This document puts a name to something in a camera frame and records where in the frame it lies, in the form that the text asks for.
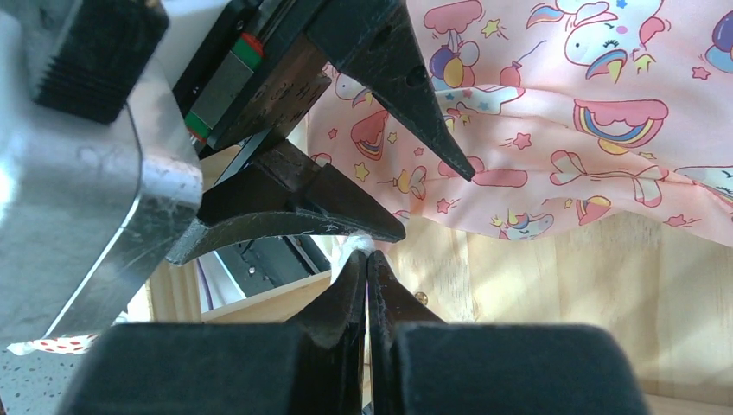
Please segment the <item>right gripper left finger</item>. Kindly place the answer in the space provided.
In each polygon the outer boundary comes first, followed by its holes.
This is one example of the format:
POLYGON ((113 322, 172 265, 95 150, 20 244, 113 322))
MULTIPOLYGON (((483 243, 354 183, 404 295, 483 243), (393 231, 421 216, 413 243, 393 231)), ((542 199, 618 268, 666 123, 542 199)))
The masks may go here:
POLYGON ((61 414, 359 414, 367 256, 284 322, 127 323, 82 361, 61 414))

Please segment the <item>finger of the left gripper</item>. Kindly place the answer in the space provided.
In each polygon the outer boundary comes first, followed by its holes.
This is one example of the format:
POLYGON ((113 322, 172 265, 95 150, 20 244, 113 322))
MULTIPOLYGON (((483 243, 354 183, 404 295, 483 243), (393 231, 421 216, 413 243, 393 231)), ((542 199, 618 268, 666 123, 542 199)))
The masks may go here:
POLYGON ((262 131, 203 193, 171 262, 255 239, 356 232, 405 238, 402 223, 332 164, 319 165, 277 132, 262 131))
POLYGON ((474 177, 443 121, 404 1, 327 1, 307 36, 460 177, 474 177))

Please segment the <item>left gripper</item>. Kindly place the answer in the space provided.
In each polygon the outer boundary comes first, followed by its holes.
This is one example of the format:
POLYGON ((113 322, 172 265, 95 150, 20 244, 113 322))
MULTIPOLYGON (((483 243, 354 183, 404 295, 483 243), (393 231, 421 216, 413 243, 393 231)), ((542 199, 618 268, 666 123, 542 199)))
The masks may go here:
POLYGON ((174 84, 223 3, 1 4, 1 341, 101 330, 187 232, 174 84))

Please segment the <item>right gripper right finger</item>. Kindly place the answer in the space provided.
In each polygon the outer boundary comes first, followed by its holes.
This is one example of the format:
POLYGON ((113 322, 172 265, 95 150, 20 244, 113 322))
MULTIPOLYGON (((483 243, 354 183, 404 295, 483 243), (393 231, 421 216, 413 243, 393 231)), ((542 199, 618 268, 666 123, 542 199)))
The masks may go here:
POLYGON ((584 324, 448 323, 368 258, 377 414, 647 414, 626 355, 584 324))

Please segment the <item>pink patterned bed cushion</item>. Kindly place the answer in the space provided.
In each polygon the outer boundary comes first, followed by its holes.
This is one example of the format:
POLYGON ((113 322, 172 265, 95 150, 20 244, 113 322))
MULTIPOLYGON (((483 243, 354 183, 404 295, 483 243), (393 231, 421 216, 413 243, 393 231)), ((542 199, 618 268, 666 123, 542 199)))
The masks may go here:
MULTIPOLYGON (((347 107, 332 86, 306 118, 308 154, 332 163, 375 196, 399 220, 423 216, 448 227, 525 240, 580 227, 627 210, 683 227, 723 245, 732 242, 732 80, 708 69, 729 52, 697 58, 703 30, 726 28, 729 1, 608 1, 580 4, 596 15, 578 28, 588 36, 629 21, 660 42, 639 62, 660 59, 649 75, 608 74, 584 81, 561 61, 564 35, 529 29, 503 48, 515 55, 532 41, 547 51, 527 70, 490 67, 484 84, 444 84, 437 98, 458 141, 468 148, 469 184, 377 105, 347 107)), ((129 183, 95 188, 90 163, 78 178, 49 179, 31 220, 49 230, 48 250, 24 267, 47 287, 27 308, 49 327, 5 327, 4 336, 30 340, 49 353, 82 354, 98 329, 134 297, 170 242, 149 230, 131 231, 143 206, 129 183)))

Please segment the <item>wooden pet bed frame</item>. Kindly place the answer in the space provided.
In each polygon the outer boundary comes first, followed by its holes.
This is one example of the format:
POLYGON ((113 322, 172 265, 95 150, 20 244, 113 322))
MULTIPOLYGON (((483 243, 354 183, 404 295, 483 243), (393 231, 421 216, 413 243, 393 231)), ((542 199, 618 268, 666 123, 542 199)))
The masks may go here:
POLYGON ((448 321, 585 322, 610 332, 656 414, 732 411, 732 251, 636 214, 508 242, 412 220, 388 253, 448 321))

